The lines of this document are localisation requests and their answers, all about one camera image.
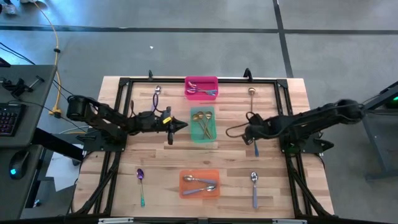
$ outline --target paper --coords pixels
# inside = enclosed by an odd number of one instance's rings
[[[53,153],[46,177],[53,177],[55,191],[73,186],[79,177],[80,166],[74,166],[72,160],[59,153]]]

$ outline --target purple spoon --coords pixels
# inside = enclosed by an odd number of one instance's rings
[[[142,180],[144,178],[144,171],[142,169],[137,170],[137,178],[141,182],[141,207],[145,207],[145,200],[144,200],[144,187],[142,186]]]

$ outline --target pink bin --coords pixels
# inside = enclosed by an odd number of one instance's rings
[[[205,92],[199,91],[196,93],[189,93],[187,90],[191,88],[188,84],[196,84],[197,88],[202,90],[217,90],[215,96],[211,96]],[[188,100],[215,100],[218,96],[218,79],[217,77],[186,77],[185,78],[185,97]]]

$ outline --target gold spoon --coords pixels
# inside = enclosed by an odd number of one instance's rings
[[[199,119],[201,119],[203,121],[203,124],[205,124],[205,121],[203,120],[203,118],[205,118],[205,114],[202,111],[197,112],[197,115],[199,116]],[[207,133],[207,136],[210,139],[213,139],[213,136],[209,133],[209,130],[207,130],[207,128],[204,128],[205,133]]]
[[[207,118],[206,125],[205,125],[205,130],[207,130],[207,133],[210,133],[209,130],[207,129],[207,124],[209,123],[209,120],[210,120],[211,117],[213,116],[213,113],[210,112],[210,111],[207,111],[207,112],[205,113],[205,116],[206,116],[206,118]]]
[[[203,127],[203,125],[201,124],[201,122],[200,122],[200,118],[199,118],[199,115],[198,114],[194,114],[194,115],[192,115],[192,120],[193,121],[197,121],[199,124],[200,124],[200,127],[203,129],[203,131],[205,132],[205,134],[207,134],[207,136],[209,137],[209,138],[211,138],[210,136],[209,136],[209,134],[205,131],[205,128]]]

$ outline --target orange bin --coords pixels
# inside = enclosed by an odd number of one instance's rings
[[[192,175],[197,179],[208,179],[208,180],[216,180],[216,189],[209,192],[207,190],[202,190],[200,192],[190,194],[190,195],[182,195],[182,192],[186,190],[193,189],[202,189],[208,186],[209,184],[200,182],[200,181],[191,181],[187,182],[183,179],[185,175]],[[216,169],[212,170],[181,170],[180,172],[180,198],[218,198],[220,196],[220,173]]]

